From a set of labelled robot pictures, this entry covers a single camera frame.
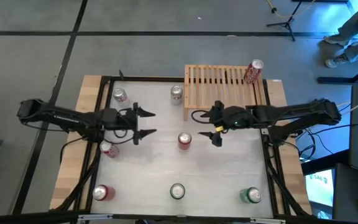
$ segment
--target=tripod stand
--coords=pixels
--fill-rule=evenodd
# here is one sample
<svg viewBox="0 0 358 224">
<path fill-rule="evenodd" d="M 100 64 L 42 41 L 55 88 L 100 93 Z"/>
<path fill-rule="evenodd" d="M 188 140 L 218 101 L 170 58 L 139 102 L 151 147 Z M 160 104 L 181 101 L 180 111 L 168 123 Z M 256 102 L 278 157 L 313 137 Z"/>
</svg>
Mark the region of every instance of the tripod stand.
<svg viewBox="0 0 358 224">
<path fill-rule="evenodd" d="M 267 24 L 266 26 L 267 27 L 271 27 L 271 26 L 282 26 L 286 29 L 288 29 L 290 31 L 290 34 L 291 34 L 291 37 L 292 37 L 292 41 L 295 41 L 295 37 L 293 35 L 293 32 L 292 32 L 292 29 L 291 29 L 291 22 L 293 21 L 293 16 L 295 15 L 296 11 L 298 10 L 299 6 L 301 6 L 301 3 L 302 1 L 300 1 L 298 3 L 298 5 L 296 6 L 295 10 L 293 11 L 293 13 L 291 14 L 291 17 L 289 18 L 288 21 L 286 22 L 278 22 L 278 23 L 275 23 L 275 24 Z M 276 8 L 273 8 L 272 9 L 272 13 L 274 13 L 277 9 Z"/>
</svg>

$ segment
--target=green soda can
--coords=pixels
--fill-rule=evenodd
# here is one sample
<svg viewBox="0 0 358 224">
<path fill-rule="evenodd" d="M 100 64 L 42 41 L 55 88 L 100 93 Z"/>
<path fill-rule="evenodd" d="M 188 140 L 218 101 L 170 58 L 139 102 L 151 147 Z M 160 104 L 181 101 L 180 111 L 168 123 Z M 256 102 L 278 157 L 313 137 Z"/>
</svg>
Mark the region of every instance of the green soda can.
<svg viewBox="0 0 358 224">
<path fill-rule="evenodd" d="M 245 203 L 259 203 L 262 199 L 262 196 L 260 195 L 258 188 L 250 187 L 240 191 L 240 198 Z"/>
</svg>

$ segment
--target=concrete floor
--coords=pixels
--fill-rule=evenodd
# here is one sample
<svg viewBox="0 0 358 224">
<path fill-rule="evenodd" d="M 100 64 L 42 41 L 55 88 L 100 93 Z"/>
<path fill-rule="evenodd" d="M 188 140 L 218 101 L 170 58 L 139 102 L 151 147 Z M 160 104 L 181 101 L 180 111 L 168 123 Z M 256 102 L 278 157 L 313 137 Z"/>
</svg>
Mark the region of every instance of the concrete floor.
<svg viewBox="0 0 358 224">
<path fill-rule="evenodd" d="M 272 1 L 288 15 L 297 3 Z M 0 30 L 73 29 L 81 1 L 0 0 Z M 295 18 L 295 32 L 336 32 L 351 16 L 346 4 L 314 3 Z M 228 1 L 89 1 L 80 30 L 185 30 L 281 32 L 265 24 L 281 22 L 260 0 Z M 49 99 L 69 36 L 0 36 L 0 215 L 9 212 L 36 131 L 16 118 L 19 102 L 28 98 Z M 247 65 L 264 61 L 264 78 L 283 80 L 289 104 L 329 98 L 340 104 L 350 100 L 349 86 L 319 85 L 318 76 L 352 77 L 358 61 L 326 68 L 323 61 L 339 54 L 340 46 L 321 37 L 77 37 L 57 105 L 74 108 L 83 75 L 182 77 L 184 64 Z M 345 116 L 341 124 L 348 124 Z M 321 137 L 332 151 L 348 148 L 349 129 L 325 132 Z M 49 207 L 59 169 L 61 145 L 67 135 L 48 133 L 23 212 L 43 212 Z M 308 138 L 300 148 L 311 144 Z M 318 142 L 315 157 L 329 152 Z"/>
</svg>

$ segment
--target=soda can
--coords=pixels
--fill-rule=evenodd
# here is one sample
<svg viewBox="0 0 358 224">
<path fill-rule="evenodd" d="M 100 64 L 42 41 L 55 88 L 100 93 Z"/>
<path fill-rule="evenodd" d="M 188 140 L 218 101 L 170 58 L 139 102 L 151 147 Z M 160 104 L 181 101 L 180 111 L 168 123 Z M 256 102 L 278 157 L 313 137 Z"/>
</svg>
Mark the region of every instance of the soda can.
<svg viewBox="0 0 358 224">
<path fill-rule="evenodd" d="M 262 199 L 262 196 L 258 188 L 250 187 L 240 191 L 240 198 L 245 203 L 259 203 Z"/>
<path fill-rule="evenodd" d="M 116 190 L 106 185 L 98 185 L 93 189 L 93 198 L 98 201 L 108 201 L 114 198 Z"/>
<path fill-rule="evenodd" d="M 125 106 L 125 107 L 130 106 L 127 93 L 123 88 L 116 88 L 113 91 L 112 96 L 114 97 L 114 99 L 116 99 L 116 101 L 120 106 Z"/>
<path fill-rule="evenodd" d="M 191 134 L 189 133 L 180 133 L 178 136 L 178 145 L 182 150 L 186 150 L 190 147 L 191 143 Z"/>
<path fill-rule="evenodd" d="M 183 196 L 185 196 L 185 193 L 186 193 L 185 187 L 179 183 L 173 184 L 170 189 L 171 196 L 177 200 L 183 198 Z"/>
<path fill-rule="evenodd" d="M 119 154 L 119 149 L 110 142 L 102 141 L 100 143 L 100 151 L 102 151 L 108 157 L 115 158 Z"/>
<path fill-rule="evenodd" d="M 183 101 L 183 89 L 180 86 L 173 86 L 171 88 L 171 103 L 173 105 L 180 105 Z"/>
<path fill-rule="evenodd" d="M 244 81 L 246 81 L 246 83 L 254 83 L 262 72 L 263 67 L 264 63 L 261 60 L 254 59 L 244 74 Z"/>
</svg>

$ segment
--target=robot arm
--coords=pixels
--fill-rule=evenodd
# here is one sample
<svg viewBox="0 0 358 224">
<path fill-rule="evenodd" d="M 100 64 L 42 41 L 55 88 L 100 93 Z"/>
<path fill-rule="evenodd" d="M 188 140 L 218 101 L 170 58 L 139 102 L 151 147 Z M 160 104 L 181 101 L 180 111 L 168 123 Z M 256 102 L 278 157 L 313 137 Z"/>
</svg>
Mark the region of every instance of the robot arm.
<svg viewBox="0 0 358 224">
<path fill-rule="evenodd" d="M 104 130 L 133 130 L 134 144 L 156 129 L 138 130 L 137 117 L 155 116 L 144 111 L 134 103 L 133 109 L 124 109 L 124 115 L 113 108 L 106 108 L 97 113 L 81 113 L 58 106 L 49 105 L 40 99 L 21 102 L 17 117 L 21 123 L 45 121 L 56 124 L 64 131 L 76 131 L 88 141 L 100 142 L 104 138 Z"/>
<path fill-rule="evenodd" d="M 199 134 L 209 137 L 217 147 L 222 146 L 221 133 L 230 129 L 267 128 L 270 142 L 282 144 L 290 134 L 299 130 L 316 124 L 335 125 L 341 120 L 335 103 L 329 100 L 314 100 L 311 103 L 283 107 L 255 105 L 245 108 L 224 108 L 222 102 L 215 101 L 211 110 L 201 117 L 209 118 L 209 123 L 215 126 L 216 132 Z M 275 125 L 277 121 L 285 119 L 296 120 L 284 126 Z"/>
</svg>

